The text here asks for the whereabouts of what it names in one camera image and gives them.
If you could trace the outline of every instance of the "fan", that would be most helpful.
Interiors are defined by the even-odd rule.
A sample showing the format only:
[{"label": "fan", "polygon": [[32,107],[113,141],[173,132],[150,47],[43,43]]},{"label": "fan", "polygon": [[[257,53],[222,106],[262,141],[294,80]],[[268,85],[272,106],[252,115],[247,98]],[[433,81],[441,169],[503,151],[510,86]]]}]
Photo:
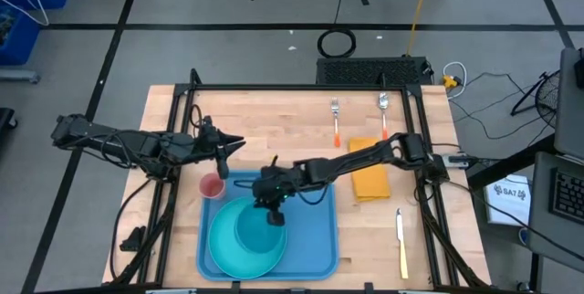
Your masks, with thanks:
[{"label": "fan", "polygon": [[[519,100],[511,110],[511,116],[515,116],[523,111],[536,109],[541,119],[552,128],[556,128],[556,113],[558,112],[558,88],[559,88],[559,70],[552,73],[543,73],[539,76],[539,81],[534,84],[528,92]],[[518,110],[517,108],[527,97],[536,91],[535,104]]]}]

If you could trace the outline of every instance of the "red cup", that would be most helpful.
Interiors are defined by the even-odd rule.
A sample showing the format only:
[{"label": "red cup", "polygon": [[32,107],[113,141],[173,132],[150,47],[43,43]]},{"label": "red cup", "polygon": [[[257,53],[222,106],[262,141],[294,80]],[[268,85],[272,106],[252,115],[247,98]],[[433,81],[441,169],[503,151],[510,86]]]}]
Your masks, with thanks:
[{"label": "red cup", "polygon": [[199,193],[209,199],[221,199],[225,196],[225,181],[219,174],[209,173],[199,183]]}]

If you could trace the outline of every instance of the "wooden table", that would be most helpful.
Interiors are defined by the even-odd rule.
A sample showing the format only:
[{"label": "wooden table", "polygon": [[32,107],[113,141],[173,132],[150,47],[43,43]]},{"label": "wooden table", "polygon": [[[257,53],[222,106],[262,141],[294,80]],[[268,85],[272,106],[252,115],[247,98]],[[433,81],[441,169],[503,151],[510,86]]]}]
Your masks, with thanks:
[{"label": "wooden table", "polygon": [[[172,101],[173,86],[152,86],[144,109],[141,130],[164,131]],[[442,87],[422,87],[433,142],[456,143],[454,124]],[[381,112],[375,91],[211,91],[195,92],[194,102],[204,115],[213,117],[214,125],[226,133],[245,136],[247,144],[229,160],[229,167],[259,169],[279,155],[278,164],[291,166],[295,160],[328,157],[348,152],[351,137],[381,139]],[[387,110],[390,135],[406,132],[400,93],[391,92]],[[333,144],[330,98],[339,98],[340,148]],[[415,102],[411,98],[416,129],[419,129]],[[183,110],[184,101],[179,110]],[[181,124],[179,112],[177,124]],[[436,147],[436,152],[455,152],[455,147]],[[372,282],[375,289],[430,289],[432,287],[427,250],[422,230],[420,207],[413,199],[413,172],[387,165],[391,198],[357,203],[350,175],[336,181],[336,205],[339,226],[340,262],[337,271],[320,281],[250,281],[243,289],[363,289]],[[213,282],[203,278],[196,268],[196,248],[202,197],[197,192],[199,179],[212,172],[212,162],[182,168],[178,200],[172,224],[164,287],[230,288],[231,282]],[[463,171],[450,171],[451,179],[466,184]],[[144,182],[141,171],[130,171],[123,199]],[[144,189],[126,207],[120,220],[118,245],[135,226],[148,224],[154,185]],[[443,203],[454,246],[479,278],[490,283],[485,252],[475,219],[470,195],[460,188],[443,184]],[[401,279],[399,242],[396,237],[395,211],[403,215],[405,246],[410,278]],[[448,283],[444,254],[436,242],[442,282]],[[153,250],[147,280],[154,280],[158,244]],[[115,254],[118,273],[130,262],[133,253]],[[106,268],[104,281],[110,280]]]}]

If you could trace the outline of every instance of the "orange napkin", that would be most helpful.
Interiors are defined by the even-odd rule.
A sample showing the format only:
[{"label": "orange napkin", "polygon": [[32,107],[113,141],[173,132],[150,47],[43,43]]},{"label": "orange napkin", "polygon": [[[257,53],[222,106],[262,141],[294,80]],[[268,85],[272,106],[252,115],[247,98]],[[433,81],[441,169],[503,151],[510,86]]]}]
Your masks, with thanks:
[{"label": "orange napkin", "polygon": [[[368,148],[374,145],[378,139],[375,138],[351,138],[349,140],[349,151]],[[353,180],[353,190],[358,202],[367,202],[373,199],[389,198],[390,183],[387,172],[383,165],[374,165],[366,169],[351,173]]]}]

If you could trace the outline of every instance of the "knife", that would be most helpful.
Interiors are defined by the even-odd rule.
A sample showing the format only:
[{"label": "knife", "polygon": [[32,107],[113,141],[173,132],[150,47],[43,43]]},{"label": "knife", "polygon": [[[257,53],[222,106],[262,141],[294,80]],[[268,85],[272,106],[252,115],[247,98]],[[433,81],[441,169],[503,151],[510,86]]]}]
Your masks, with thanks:
[{"label": "knife", "polygon": [[398,208],[396,213],[396,226],[398,230],[398,240],[400,241],[400,269],[401,278],[408,278],[408,262],[405,257],[405,242],[403,241],[403,222],[402,222],[402,211]]}]

